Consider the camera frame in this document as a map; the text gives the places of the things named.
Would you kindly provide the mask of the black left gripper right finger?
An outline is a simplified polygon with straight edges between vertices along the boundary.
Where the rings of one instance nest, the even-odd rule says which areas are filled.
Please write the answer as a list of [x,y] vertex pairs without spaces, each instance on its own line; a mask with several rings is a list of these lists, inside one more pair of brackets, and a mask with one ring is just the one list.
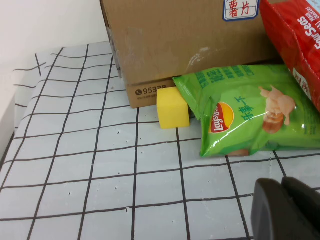
[[301,214],[300,222],[315,240],[320,239],[320,193],[294,177],[283,177],[281,186]]

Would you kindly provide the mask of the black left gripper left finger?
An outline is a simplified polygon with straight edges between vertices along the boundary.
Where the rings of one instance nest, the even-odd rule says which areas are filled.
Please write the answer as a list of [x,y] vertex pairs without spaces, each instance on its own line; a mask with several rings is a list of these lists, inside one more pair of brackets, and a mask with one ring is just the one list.
[[302,240],[302,225],[287,191],[273,179],[256,181],[251,225],[256,240]]

